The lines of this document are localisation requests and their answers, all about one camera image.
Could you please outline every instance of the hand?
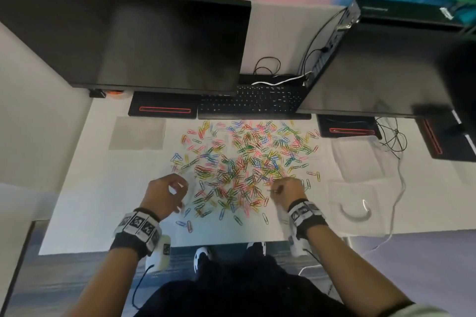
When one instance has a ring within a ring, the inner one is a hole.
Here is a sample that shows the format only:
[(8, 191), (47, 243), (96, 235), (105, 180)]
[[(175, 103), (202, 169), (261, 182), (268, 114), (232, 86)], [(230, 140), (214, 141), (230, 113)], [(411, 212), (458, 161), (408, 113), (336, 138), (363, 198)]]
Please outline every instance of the hand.
[(291, 177), (278, 179), (273, 182), (271, 198), (277, 205), (282, 206), (285, 212), (288, 212), (289, 206), (295, 200), (307, 199), (301, 180)]
[[(169, 186), (177, 192), (172, 194)], [(182, 199), (188, 191), (188, 182), (178, 174), (168, 176), (149, 182), (146, 194), (140, 206), (157, 214), (160, 220), (167, 218), (172, 212), (180, 212), (183, 207)]]

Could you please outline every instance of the person's right arm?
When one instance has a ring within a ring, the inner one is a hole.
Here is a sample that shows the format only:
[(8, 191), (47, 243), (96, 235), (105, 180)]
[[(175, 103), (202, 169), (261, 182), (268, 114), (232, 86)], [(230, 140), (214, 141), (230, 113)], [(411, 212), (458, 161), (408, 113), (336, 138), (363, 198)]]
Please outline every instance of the person's right arm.
[[(271, 197), (289, 210), (290, 204), (306, 198), (301, 181), (284, 178), (273, 183)], [(348, 247), (328, 226), (313, 226), (307, 239), (319, 256), (342, 302), (361, 317), (378, 316), (412, 302), (384, 275)]]

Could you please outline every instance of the white cable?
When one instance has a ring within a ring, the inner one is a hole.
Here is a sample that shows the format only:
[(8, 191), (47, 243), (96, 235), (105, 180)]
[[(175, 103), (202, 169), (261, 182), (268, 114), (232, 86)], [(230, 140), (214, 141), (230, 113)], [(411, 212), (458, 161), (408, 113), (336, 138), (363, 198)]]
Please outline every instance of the white cable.
[(405, 193), (405, 190), (407, 189), (405, 179), (403, 178), (402, 172), (400, 171), (400, 166), (402, 164), (402, 159), (403, 159), (403, 152), (401, 152), (401, 155), (400, 155), (400, 158), (398, 159), (398, 164), (397, 164), (398, 176), (400, 177), (400, 183), (401, 183), (402, 187), (400, 189), (400, 193), (396, 197), (395, 203), (392, 206), (392, 215), (390, 217), (390, 233), (389, 233), (388, 237), (383, 242), (378, 244), (376, 247), (373, 247), (372, 249), (368, 250), (367, 252), (363, 253), (362, 256), (365, 256), (366, 254), (371, 253), (374, 250), (380, 248), (380, 246), (383, 246), (386, 242), (390, 241), (390, 238), (392, 238), (392, 236), (393, 236), (393, 226), (394, 226), (394, 222), (395, 222), (396, 205), (400, 202), (400, 200), (402, 199), (403, 194)]
[(299, 273), (298, 273), (297, 275), (300, 276), (301, 273), (302, 273), (302, 271), (304, 271), (306, 268), (315, 268), (315, 267), (322, 267), (322, 265), (317, 264), (317, 265), (315, 265), (315, 266), (305, 266), (305, 267), (302, 267), (302, 268), (301, 268), (301, 271), (299, 271)]
[(280, 81), (279, 83), (276, 83), (276, 84), (271, 84), (271, 83), (268, 83), (267, 81), (256, 81), (254, 83), (251, 83), (251, 85), (255, 85), (255, 84), (267, 84), (267, 85), (270, 85), (270, 86), (275, 86), (275, 85), (280, 85), (282, 83), (286, 83), (287, 81), (290, 81), (290, 80), (295, 80), (295, 79), (299, 79), (299, 78), (302, 78), (302, 77), (305, 77), (307, 74), (309, 73), (312, 73), (312, 71), (309, 71), (307, 73), (304, 73), (303, 75), (300, 75), (299, 77), (294, 77), (294, 78), (289, 78), (287, 80), (283, 80), (283, 81)]

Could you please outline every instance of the wristband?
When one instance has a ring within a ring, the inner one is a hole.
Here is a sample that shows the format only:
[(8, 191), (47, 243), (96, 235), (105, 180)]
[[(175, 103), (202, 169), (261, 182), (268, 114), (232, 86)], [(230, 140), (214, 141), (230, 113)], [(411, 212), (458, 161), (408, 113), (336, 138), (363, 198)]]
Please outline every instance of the wristband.
[(292, 202), (288, 214), (296, 226), (297, 239), (307, 239), (307, 230), (313, 226), (328, 225), (319, 208), (306, 198)]
[(158, 218), (154, 217), (157, 217), (155, 213), (145, 208), (137, 208), (134, 212), (127, 213), (114, 230), (115, 238), (110, 250), (131, 248), (137, 252), (139, 259), (150, 256), (162, 233)]

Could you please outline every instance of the person's left hand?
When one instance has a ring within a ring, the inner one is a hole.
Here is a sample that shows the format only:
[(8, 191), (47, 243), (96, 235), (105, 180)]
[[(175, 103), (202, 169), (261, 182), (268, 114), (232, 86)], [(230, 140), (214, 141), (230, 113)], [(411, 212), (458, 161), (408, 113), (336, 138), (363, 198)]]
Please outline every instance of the person's left hand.
[[(169, 186), (177, 192), (172, 194)], [(160, 220), (167, 218), (172, 212), (178, 213), (182, 208), (182, 199), (188, 191), (188, 182), (178, 174), (169, 174), (149, 182), (146, 194), (140, 206), (157, 214)]]

